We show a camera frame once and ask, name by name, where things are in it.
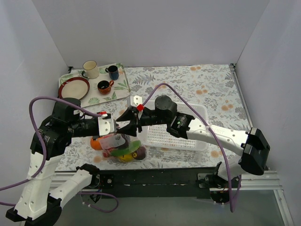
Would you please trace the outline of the fake watermelon slice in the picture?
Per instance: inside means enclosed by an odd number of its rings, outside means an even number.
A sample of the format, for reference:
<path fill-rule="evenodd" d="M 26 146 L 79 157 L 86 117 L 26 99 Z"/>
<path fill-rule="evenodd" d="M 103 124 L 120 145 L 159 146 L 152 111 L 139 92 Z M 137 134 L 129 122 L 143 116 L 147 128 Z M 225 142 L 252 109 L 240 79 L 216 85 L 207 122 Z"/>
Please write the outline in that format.
<path fill-rule="evenodd" d="M 116 148 L 126 143 L 126 140 L 120 135 L 105 136 L 98 139 L 103 150 Z"/>

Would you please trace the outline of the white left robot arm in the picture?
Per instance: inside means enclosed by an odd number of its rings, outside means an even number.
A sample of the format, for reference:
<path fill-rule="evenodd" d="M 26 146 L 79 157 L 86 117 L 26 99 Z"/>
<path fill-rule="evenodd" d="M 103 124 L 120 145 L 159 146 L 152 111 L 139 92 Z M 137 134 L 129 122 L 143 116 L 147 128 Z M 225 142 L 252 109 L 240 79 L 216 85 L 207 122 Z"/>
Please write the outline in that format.
<path fill-rule="evenodd" d="M 116 122 L 106 112 L 92 113 L 81 108 L 75 98 L 45 97 L 55 102 L 52 114 L 38 127 L 33 117 L 33 104 L 43 97 L 34 98 L 29 104 L 29 115 L 35 130 L 31 143 L 30 167 L 25 187 L 17 204 L 12 204 L 6 218 L 25 222 L 27 226 L 52 226 L 61 215 L 66 203 L 84 188 L 100 188 L 100 170 L 91 164 L 76 168 L 76 173 L 54 190 L 52 178 L 65 149 L 75 137 L 105 136 L 117 131 Z"/>

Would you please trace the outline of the fake red apple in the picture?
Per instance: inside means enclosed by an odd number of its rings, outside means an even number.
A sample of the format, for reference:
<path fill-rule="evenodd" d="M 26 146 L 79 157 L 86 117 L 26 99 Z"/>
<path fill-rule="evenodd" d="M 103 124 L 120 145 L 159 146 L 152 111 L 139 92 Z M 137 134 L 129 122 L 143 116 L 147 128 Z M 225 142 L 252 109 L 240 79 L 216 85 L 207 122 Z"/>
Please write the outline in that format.
<path fill-rule="evenodd" d="M 111 149 L 106 149 L 106 150 L 102 150 L 102 154 L 104 158 L 111 158 L 111 157 L 115 157 L 115 151 L 117 149 L 115 148 L 111 148 Z"/>

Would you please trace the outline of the clear zip top bag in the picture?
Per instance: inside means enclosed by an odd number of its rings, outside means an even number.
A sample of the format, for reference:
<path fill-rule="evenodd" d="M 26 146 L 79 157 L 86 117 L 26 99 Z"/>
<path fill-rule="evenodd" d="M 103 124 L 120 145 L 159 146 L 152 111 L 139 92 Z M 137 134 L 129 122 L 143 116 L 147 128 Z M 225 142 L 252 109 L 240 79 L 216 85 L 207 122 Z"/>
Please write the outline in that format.
<path fill-rule="evenodd" d="M 115 149 L 119 149 L 119 148 L 127 148 L 129 146 L 129 143 L 132 142 L 132 141 L 135 141 L 135 140 L 138 140 L 134 137 L 131 137 L 129 135 L 125 135 L 125 134 L 120 134 L 125 140 L 126 140 L 126 143 L 124 145 L 121 145 L 119 147 L 116 147 Z"/>

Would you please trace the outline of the fake yellow lemon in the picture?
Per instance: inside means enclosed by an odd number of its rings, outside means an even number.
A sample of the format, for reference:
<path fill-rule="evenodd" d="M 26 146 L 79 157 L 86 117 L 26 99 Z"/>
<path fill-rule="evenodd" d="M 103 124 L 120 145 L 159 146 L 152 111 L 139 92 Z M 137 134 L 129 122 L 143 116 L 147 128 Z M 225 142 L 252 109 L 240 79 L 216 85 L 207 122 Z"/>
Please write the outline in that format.
<path fill-rule="evenodd" d="M 126 155 L 119 156 L 118 159 L 121 162 L 131 162 L 134 160 L 132 154 L 126 154 Z"/>

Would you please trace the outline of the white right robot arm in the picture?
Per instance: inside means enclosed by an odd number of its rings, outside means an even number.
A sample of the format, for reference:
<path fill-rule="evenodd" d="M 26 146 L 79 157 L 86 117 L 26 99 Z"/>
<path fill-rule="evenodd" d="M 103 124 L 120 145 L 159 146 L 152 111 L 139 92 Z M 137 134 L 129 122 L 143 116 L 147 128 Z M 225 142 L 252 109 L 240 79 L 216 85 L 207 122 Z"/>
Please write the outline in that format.
<path fill-rule="evenodd" d="M 129 122 L 118 129 L 120 134 L 135 137 L 143 127 L 166 125 L 167 133 L 176 138 L 221 145 L 232 151 L 236 156 L 219 163 L 215 168 L 213 183 L 218 187 L 226 186 L 231 179 L 241 174 L 264 174 L 270 145 L 260 129 L 242 131 L 210 126 L 196 114 L 178 111 L 177 103 L 166 95 L 156 98 L 152 109 L 142 103 L 140 96 L 130 97 L 127 110 L 116 121 Z"/>

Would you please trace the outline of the fake orange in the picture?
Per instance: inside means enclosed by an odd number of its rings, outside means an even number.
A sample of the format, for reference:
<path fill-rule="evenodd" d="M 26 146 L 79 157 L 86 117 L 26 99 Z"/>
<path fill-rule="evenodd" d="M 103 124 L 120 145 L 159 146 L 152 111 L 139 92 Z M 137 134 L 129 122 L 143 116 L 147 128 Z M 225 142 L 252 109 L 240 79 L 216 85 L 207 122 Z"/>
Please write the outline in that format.
<path fill-rule="evenodd" d="M 101 140 L 101 137 L 92 137 L 90 139 L 90 145 L 91 145 L 91 148 L 93 148 L 94 150 L 102 150 L 102 146 L 100 144 L 100 140 Z"/>

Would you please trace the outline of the fake green cucumber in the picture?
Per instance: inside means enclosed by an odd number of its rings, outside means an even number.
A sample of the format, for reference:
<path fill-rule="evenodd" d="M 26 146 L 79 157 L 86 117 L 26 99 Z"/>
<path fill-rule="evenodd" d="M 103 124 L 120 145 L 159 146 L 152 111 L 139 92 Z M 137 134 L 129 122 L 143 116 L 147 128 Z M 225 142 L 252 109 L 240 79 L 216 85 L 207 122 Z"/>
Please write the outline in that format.
<path fill-rule="evenodd" d="M 114 149 L 110 152 L 110 155 L 113 157 L 128 155 L 136 151 L 141 146 L 140 140 L 135 140 L 129 143 L 129 146 L 127 148 L 119 148 Z"/>

